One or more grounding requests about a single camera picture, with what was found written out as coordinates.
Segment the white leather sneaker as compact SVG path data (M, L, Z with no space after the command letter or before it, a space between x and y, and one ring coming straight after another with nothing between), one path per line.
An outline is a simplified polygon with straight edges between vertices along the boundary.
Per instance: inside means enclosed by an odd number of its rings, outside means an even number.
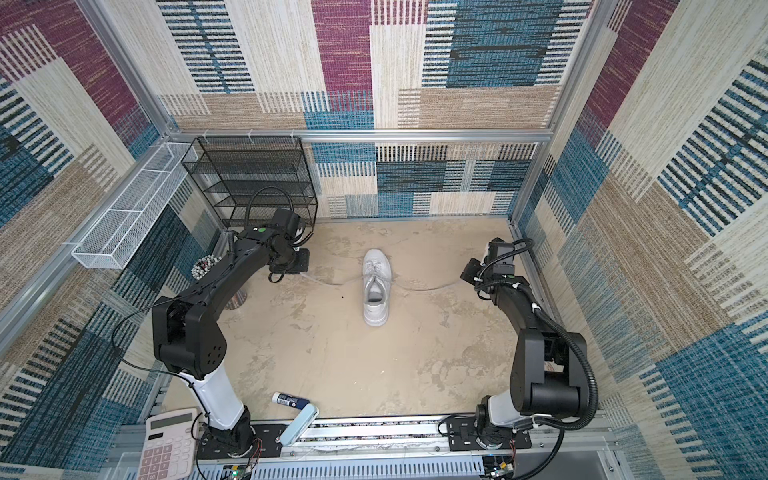
M390 261L382 250L370 249L366 252L362 262L362 273L355 278L336 283L320 280L307 273L301 273L301 276L328 287L344 287L360 283L364 322L371 327L380 327L388 321L394 277Z

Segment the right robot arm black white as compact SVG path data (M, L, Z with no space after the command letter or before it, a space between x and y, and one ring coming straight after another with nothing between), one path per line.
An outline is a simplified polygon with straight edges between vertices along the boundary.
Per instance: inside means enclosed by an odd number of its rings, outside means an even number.
M481 260L472 258L461 279L509 320L517 334L509 388L477 406L475 431L487 449L508 446L515 437L544 426L577 431L594 419L599 400L584 337L548 315L528 280L515 273L514 259L529 251L528 238L491 240Z

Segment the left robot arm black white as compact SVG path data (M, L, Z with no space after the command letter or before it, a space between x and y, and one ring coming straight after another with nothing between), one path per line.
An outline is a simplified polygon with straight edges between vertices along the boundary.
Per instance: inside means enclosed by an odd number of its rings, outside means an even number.
M268 222L231 235L226 255L202 279L152 306L154 356L187 383L208 425L206 438L226 455L247 453L255 433L223 365L227 341L219 317L258 270L267 267L278 275L307 270L309 251L299 246L303 226L294 211L277 209Z

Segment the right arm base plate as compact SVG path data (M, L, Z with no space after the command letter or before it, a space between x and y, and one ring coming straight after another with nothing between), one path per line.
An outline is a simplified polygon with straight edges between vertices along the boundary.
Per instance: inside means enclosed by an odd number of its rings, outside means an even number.
M527 432L511 428L481 424L468 415L448 415L437 424L437 431L448 439L451 451L529 449L532 447Z

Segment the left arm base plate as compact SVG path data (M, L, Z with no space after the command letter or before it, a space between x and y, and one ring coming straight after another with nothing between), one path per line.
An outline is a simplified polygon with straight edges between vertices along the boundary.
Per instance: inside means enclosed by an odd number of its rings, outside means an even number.
M206 428L196 452L199 460L248 459L256 447L261 458L277 458L283 445L278 438L287 428L284 423L252 423L248 430L243 425L234 430Z

